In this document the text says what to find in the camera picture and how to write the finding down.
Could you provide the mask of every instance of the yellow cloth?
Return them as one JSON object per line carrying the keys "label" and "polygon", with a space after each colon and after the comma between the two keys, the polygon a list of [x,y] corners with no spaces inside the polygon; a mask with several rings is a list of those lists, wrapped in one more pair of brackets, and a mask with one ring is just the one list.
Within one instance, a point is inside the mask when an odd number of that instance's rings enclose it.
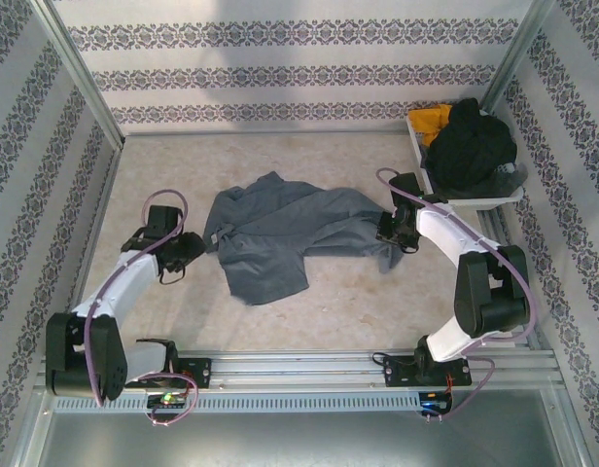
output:
{"label": "yellow cloth", "polygon": [[448,124],[448,114],[451,105],[439,104],[431,109],[410,110],[407,115],[412,122],[414,131],[424,133],[423,144],[429,146],[436,139],[440,130]]}

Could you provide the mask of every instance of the striped wallpaper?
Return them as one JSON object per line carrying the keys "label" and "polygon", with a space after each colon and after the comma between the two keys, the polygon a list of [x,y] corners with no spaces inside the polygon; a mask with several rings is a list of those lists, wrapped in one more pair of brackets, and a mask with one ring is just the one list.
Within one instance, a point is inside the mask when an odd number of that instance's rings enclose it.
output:
{"label": "striped wallpaper", "polygon": [[599,0],[557,2],[497,113],[529,171],[505,220],[528,250],[542,329],[598,466]]}
{"label": "striped wallpaper", "polygon": [[114,151],[25,0],[0,0],[0,465],[70,307]]}
{"label": "striped wallpaper", "polygon": [[530,0],[59,0],[125,134],[393,129],[481,98]]}

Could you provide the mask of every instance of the white tray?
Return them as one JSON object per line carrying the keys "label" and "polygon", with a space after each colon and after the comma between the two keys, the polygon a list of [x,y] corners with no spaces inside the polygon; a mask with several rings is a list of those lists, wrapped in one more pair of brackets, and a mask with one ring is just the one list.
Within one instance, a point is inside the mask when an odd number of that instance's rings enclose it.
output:
{"label": "white tray", "polygon": [[[409,139],[412,142],[412,148],[414,149],[414,155],[416,156],[416,163],[414,164],[416,180],[418,181],[420,189],[425,192],[426,195],[430,195],[434,192],[434,189],[429,180],[429,175],[427,175],[427,171],[420,166],[423,156],[420,152],[419,141],[422,139],[423,133],[416,133],[414,131],[414,127],[408,116],[405,116],[405,122],[407,123],[407,129],[409,130],[410,136]],[[505,166],[505,169],[507,171],[514,171],[515,167],[510,163]],[[453,207],[466,207],[476,209],[477,211],[487,211],[507,202],[520,201],[523,195],[524,191],[522,190],[522,187],[518,187],[508,198],[450,199],[448,203]]]}

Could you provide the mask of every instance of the gray shirt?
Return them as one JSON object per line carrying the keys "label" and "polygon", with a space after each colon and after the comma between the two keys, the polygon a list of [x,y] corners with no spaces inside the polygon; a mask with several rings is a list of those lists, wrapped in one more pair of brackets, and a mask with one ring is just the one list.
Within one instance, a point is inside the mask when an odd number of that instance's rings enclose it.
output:
{"label": "gray shirt", "polygon": [[403,256],[375,238],[384,210],[356,190],[322,190],[270,172],[219,193],[204,230],[230,292],[263,305],[308,287],[304,256],[377,256],[386,272]]}

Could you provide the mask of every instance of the robotic arm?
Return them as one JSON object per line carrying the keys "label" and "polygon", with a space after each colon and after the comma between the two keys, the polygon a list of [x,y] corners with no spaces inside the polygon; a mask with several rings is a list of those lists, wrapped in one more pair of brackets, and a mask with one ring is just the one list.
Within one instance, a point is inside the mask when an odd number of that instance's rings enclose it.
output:
{"label": "robotic arm", "polygon": [[395,385],[442,385],[450,375],[456,377],[455,385],[470,384],[470,376],[465,374],[466,350],[531,318],[524,290],[481,242],[498,251],[528,283],[524,252],[517,246],[501,246],[483,237],[439,197],[423,197],[413,173],[398,174],[387,185],[435,203],[440,212],[393,192],[396,210],[392,215],[382,215],[377,237],[414,253],[420,236],[425,236],[457,268],[454,316],[419,341],[408,368],[397,366],[400,374],[391,380],[410,382]]}
{"label": "robotic arm", "polygon": [[[127,267],[110,283],[102,300],[96,302],[90,327],[90,351],[103,400],[116,399],[126,384],[143,375],[178,371],[179,360],[174,342],[139,340],[124,350],[119,329],[149,285],[158,279],[163,283],[166,271],[181,272],[184,276],[185,267],[204,253],[204,242],[197,234],[180,232],[132,261],[144,249],[172,233],[182,217],[183,212],[178,208],[152,205],[147,225],[123,245],[110,277],[117,269]],[[81,347],[86,318],[101,287],[72,312],[57,313],[47,324],[46,385],[55,395],[92,395],[88,366]]]}

